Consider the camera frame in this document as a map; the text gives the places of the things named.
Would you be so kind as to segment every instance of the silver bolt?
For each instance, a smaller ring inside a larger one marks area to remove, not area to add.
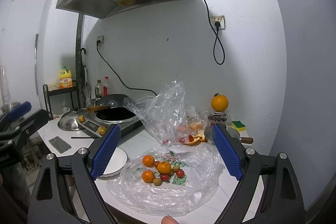
[[[281,152],[281,153],[279,154],[279,156],[280,156],[280,158],[282,158],[283,160],[285,160],[285,159],[287,158],[287,154],[286,154],[286,153],[283,153],[283,152]]]
[[[78,150],[78,153],[81,155],[85,154],[86,152],[87,152],[87,149],[85,147],[82,147]]]
[[[255,150],[253,148],[247,148],[246,153],[248,153],[249,155],[253,155],[255,153]]]
[[[47,155],[47,160],[51,160],[54,158],[54,154],[53,153],[50,153]]]

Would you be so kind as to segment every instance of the plastic bottle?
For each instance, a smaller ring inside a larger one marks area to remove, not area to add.
[[[112,94],[112,87],[111,87],[111,83],[109,81],[109,78],[107,76],[105,76],[105,81],[103,83],[103,96]]]
[[[70,67],[68,67],[69,71],[66,71],[66,68],[67,67],[62,67],[63,70],[61,70],[58,73],[61,89],[66,89],[66,88],[73,87],[73,84],[72,84],[72,73],[71,73]]]
[[[97,85],[94,87],[94,94],[97,99],[103,97],[103,85],[101,80],[97,80]]]
[[[11,95],[9,94],[8,88],[8,80],[6,76],[6,67],[0,66],[1,74],[0,74],[0,89],[1,89],[1,97],[4,105],[9,104],[11,99]]]

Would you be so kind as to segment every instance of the yellow detergent bottle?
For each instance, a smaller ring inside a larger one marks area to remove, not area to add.
[[[59,76],[59,82],[61,84],[61,89],[71,88],[73,87],[72,84],[72,74],[70,67],[69,71],[66,70],[67,67],[62,67],[63,70],[61,70],[58,74]]]

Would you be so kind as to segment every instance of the white plate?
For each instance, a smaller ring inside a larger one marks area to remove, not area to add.
[[[118,174],[127,163],[127,153],[117,147],[108,163],[102,177],[109,177]]]

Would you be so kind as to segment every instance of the black cable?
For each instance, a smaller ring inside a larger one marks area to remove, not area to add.
[[[215,59],[215,62],[216,62],[218,65],[223,65],[223,63],[224,63],[224,61],[225,61],[225,51],[224,51],[223,44],[222,44],[221,40],[220,40],[219,37],[218,37],[218,31],[219,31],[219,28],[217,28],[217,33],[216,33],[214,27],[211,25],[210,12],[209,12],[208,4],[207,4],[206,0],[203,0],[203,1],[204,1],[204,3],[205,3],[206,8],[207,8],[208,19],[209,19],[210,27],[211,27],[211,29],[213,30],[214,34],[216,35],[216,40],[215,40],[215,43],[214,43],[214,45],[213,45],[213,52],[212,52],[212,53],[213,53],[213,58]],[[217,61],[216,56],[215,56],[215,47],[216,47],[216,42],[217,42],[217,40],[218,40],[218,42],[219,42],[219,44],[220,44],[220,46],[221,46],[221,48],[222,48],[222,50],[223,50],[223,62],[221,62],[221,63],[219,63],[219,62]]]
[[[134,88],[130,88],[128,86],[126,86],[124,84],[124,82],[122,81],[122,79],[120,78],[120,76],[116,73],[116,71],[110,66],[110,64],[103,58],[103,56],[100,54],[99,50],[98,50],[98,44],[100,43],[100,41],[97,41],[97,52],[100,55],[100,57],[107,63],[107,65],[110,67],[111,70],[113,70],[113,72],[115,73],[115,75],[117,75],[117,77],[119,78],[120,82],[124,85],[124,87],[128,88],[129,90],[144,90],[144,91],[150,91],[153,92],[155,94],[155,96],[157,96],[156,92],[154,92],[153,90],[147,90],[147,89],[134,89]]]

